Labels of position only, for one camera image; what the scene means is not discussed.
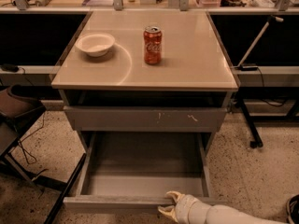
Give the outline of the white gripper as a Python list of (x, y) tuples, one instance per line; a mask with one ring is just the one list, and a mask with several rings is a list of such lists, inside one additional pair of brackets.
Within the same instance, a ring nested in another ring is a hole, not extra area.
[(203, 203), (192, 195), (178, 191), (168, 191), (166, 198), (172, 199), (176, 206), (159, 206), (158, 211), (178, 224), (206, 224), (206, 215), (210, 205)]

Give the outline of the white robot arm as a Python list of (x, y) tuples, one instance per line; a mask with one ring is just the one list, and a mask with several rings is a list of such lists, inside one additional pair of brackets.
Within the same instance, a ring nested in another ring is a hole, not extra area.
[(254, 217), (227, 205), (210, 205), (177, 191), (168, 191), (166, 197), (175, 204), (159, 206), (158, 211), (177, 224), (286, 224)]

